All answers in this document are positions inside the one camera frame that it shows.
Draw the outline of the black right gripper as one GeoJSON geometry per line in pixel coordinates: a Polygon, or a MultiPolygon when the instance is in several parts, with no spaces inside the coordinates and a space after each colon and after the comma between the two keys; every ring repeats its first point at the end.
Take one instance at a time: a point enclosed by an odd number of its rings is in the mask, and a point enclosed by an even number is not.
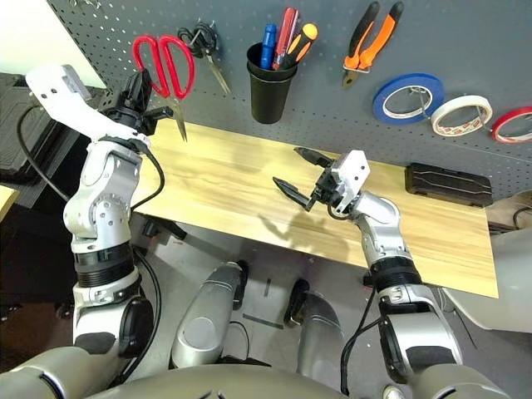
{"type": "Polygon", "coordinates": [[[311,199],[303,195],[299,189],[286,180],[273,177],[273,182],[282,193],[296,204],[309,211],[313,207],[313,201],[325,205],[339,206],[347,193],[345,179],[341,176],[341,171],[337,167],[329,167],[334,159],[327,157],[319,151],[305,147],[294,147],[293,150],[304,158],[307,162],[321,167],[327,167],[319,176],[311,199]]]}

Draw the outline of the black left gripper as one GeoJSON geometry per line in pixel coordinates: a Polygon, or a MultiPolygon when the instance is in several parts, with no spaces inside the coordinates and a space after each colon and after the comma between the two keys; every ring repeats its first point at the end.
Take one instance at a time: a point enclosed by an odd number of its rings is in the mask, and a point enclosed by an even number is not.
{"type": "Polygon", "coordinates": [[[173,119],[170,106],[147,110],[152,80],[148,70],[131,75],[122,88],[103,103],[103,115],[144,135],[154,134],[154,125],[162,119],[173,119]]]}

